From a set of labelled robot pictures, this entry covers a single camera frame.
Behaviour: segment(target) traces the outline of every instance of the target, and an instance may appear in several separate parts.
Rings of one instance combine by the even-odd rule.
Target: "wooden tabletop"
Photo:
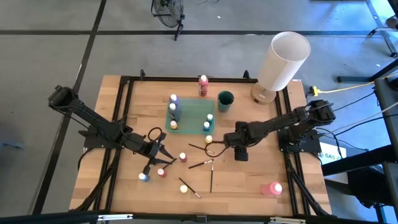
[[[106,119],[111,119],[118,92],[120,76],[104,76],[99,91],[95,111]],[[277,116],[275,103],[258,105],[250,99],[248,83],[210,83],[205,98],[216,101],[220,91],[228,90],[235,96],[231,109],[226,113],[216,111],[216,128],[213,139],[222,140],[224,133],[234,131],[236,121],[266,121]],[[293,80],[288,85],[291,107],[306,104],[301,81]],[[127,213],[179,213],[209,215],[280,215],[291,216],[289,190],[282,153],[279,151],[277,133],[273,132],[258,145],[248,148],[249,161],[234,160],[233,149],[228,149],[215,158],[213,193],[210,193],[211,164],[188,169],[189,166],[210,158],[201,150],[188,146],[192,143],[205,145],[205,138],[195,134],[171,134],[165,130],[167,102],[171,94],[181,98],[199,98],[197,82],[134,82],[127,125],[134,132],[145,135],[153,127],[160,127],[167,133],[163,142],[173,156],[185,152],[186,163],[179,160],[166,168],[167,177],[156,174],[157,165],[150,171],[150,181],[142,182],[138,174],[142,172],[147,159],[133,155],[123,149],[113,195],[112,212]],[[124,105],[126,94],[122,99]],[[219,153],[222,145],[211,150]],[[79,206],[98,182],[104,149],[94,149],[81,162],[70,208]],[[305,183],[315,199],[327,212],[331,212],[322,169],[318,159],[311,154],[301,153]],[[191,191],[180,193],[181,177],[201,199]],[[262,184],[278,181],[283,191],[278,196],[264,196],[260,192]],[[302,211],[302,201],[296,186],[297,203]],[[100,208],[104,208],[106,192],[103,193]]]

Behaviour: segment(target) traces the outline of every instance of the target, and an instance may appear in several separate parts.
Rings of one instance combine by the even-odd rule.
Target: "floor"
[[[185,0],[186,30],[372,30],[376,24],[364,1]],[[373,2],[382,21],[393,15],[387,0]],[[3,0],[0,29],[91,30],[99,0]],[[106,3],[99,30],[168,30],[149,12],[150,1]],[[79,92],[94,107],[103,75],[241,77],[257,76],[272,36],[169,35],[97,36]],[[333,90],[339,75],[368,76],[393,61],[380,36],[307,36],[312,52],[294,78],[306,87]],[[29,213],[61,115],[47,107],[56,85],[73,86],[87,35],[0,35],[0,130],[25,144],[0,150],[0,216]],[[320,95],[338,108],[372,92],[372,86]],[[374,96],[336,112],[330,130],[380,111]],[[68,210],[81,155],[82,129],[71,123],[44,207]],[[342,140],[374,149],[389,144],[382,120],[342,134]],[[376,221],[373,209],[328,188],[333,214]],[[396,222],[391,207],[385,211]]]

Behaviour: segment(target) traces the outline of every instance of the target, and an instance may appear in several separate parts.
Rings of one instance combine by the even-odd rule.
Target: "bottle cap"
[[[145,174],[143,174],[143,173],[140,173],[140,174],[138,174],[138,178],[140,180],[145,180],[147,178],[147,176]]]
[[[157,174],[163,175],[163,174],[164,174],[164,170],[163,170],[162,168],[159,168],[159,169],[157,170]]]
[[[282,191],[281,184],[275,184],[275,190],[278,191],[278,192],[281,192]]]
[[[171,103],[169,107],[170,107],[170,110],[175,110],[175,104],[174,103]]]
[[[181,193],[187,193],[188,187],[186,185],[181,185],[180,191],[181,191]]]
[[[176,101],[177,100],[176,94],[171,94],[170,99],[172,99],[172,101]]]
[[[212,140],[213,140],[212,136],[206,136],[206,141],[207,142],[212,142]]]

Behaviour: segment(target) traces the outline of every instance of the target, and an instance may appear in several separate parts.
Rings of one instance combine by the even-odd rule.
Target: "green cup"
[[[234,95],[229,91],[222,91],[218,94],[218,111],[226,112],[234,102]]]

